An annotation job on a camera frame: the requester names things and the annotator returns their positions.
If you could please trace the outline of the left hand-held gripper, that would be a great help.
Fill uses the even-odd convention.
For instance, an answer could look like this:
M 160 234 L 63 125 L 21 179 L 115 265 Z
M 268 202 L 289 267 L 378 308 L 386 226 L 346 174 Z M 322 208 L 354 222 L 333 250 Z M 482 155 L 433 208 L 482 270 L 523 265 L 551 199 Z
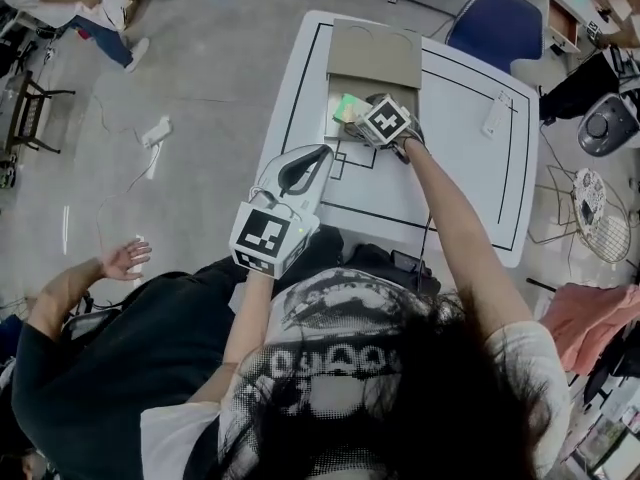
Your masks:
M 322 198 L 334 162 L 324 144 L 294 148 L 271 159 L 239 206 L 229 239 L 234 262 L 280 279 L 318 230 L 313 213 Z M 295 191 L 296 205 L 270 191 Z

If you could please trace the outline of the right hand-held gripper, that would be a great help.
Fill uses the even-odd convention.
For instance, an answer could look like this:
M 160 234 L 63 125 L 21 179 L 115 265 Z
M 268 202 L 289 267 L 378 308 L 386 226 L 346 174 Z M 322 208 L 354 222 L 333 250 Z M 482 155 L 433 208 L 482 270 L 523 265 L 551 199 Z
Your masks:
M 365 101 L 372 107 L 357 122 L 344 124 L 344 132 L 357 140 L 365 140 L 376 149 L 391 149 L 405 154 L 405 142 L 414 139 L 425 144 L 417 117 L 396 102 L 388 93 L 375 93 Z

